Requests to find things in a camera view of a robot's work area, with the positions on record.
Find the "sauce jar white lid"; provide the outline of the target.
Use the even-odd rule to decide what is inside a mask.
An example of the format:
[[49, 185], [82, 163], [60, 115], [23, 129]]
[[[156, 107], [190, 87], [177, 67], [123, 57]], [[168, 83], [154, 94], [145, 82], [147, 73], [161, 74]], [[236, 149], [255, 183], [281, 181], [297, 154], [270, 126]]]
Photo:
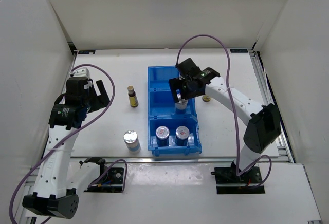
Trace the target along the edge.
[[170, 131], [166, 126], [157, 127], [155, 135], [158, 146], [162, 147], [169, 145]]
[[179, 126], [175, 131], [175, 143], [177, 146], [186, 146], [190, 131], [186, 126]]

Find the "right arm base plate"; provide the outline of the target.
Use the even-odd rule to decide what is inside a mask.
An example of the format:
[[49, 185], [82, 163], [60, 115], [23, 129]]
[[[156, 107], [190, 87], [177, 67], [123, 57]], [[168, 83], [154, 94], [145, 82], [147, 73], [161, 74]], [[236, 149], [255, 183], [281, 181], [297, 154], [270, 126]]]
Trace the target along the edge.
[[264, 186], [256, 186], [262, 182], [258, 166], [238, 177], [230, 167], [215, 167], [210, 173], [215, 177], [218, 195], [265, 194]]

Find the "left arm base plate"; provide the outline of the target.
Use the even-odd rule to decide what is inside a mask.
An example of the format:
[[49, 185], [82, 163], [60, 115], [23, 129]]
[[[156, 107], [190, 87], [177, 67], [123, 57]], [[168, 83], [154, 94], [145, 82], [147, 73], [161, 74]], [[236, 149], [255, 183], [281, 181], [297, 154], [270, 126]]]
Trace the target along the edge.
[[96, 166], [96, 178], [88, 182], [83, 192], [86, 193], [123, 193], [126, 185], [128, 164], [124, 159], [118, 159], [107, 165], [104, 158], [89, 157], [79, 162], [80, 165]]

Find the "white bead jar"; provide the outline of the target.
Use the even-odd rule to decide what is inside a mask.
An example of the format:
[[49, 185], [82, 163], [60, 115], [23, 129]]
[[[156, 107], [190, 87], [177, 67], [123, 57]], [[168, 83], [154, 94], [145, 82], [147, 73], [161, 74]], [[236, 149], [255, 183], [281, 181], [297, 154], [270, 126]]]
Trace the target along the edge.
[[140, 142], [137, 133], [134, 130], [128, 130], [123, 135], [124, 143], [131, 153], [140, 151]]
[[176, 114], [185, 114], [188, 105], [188, 99], [181, 97], [181, 94], [177, 94], [178, 102], [175, 103], [175, 113]]

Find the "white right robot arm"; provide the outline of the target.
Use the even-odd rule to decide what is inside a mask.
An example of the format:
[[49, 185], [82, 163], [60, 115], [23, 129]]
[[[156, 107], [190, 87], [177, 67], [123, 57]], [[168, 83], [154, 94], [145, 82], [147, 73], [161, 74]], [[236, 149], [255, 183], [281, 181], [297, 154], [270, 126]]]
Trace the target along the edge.
[[207, 95], [233, 112], [234, 122], [246, 125], [244, 145], [236, 143], [237, 156], [231, 169], [231, 178], [238, 183], [250, 175], [250, 169], [262, 153], [281, 134], [278, 107], [270, 103], [261, 104], [230, 87], [221, 75], [207, 67], [201, 70], [191, 58], [176, 64], [179, 77], [169, 79], [174, 102]]

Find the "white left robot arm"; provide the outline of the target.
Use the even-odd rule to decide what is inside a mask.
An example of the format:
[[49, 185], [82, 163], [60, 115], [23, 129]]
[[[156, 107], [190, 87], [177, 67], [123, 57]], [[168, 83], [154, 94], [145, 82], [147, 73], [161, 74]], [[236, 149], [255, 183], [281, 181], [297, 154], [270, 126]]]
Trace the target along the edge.
[[86, 169], [80, 182], [67, 181], [72, 149], [88, 113], [106, 109], [110, 99], [101, 80], [70, 77], [66, 92], [56, 99], [49, 118], [46, 155], [39, 165], [32, 194], [23, 198], [22, 206], [42, 216], [71, 219], [79, 203], [78, 190], [87, 178], [96, 183], [107, 179], [106, 168], [95, 165]]

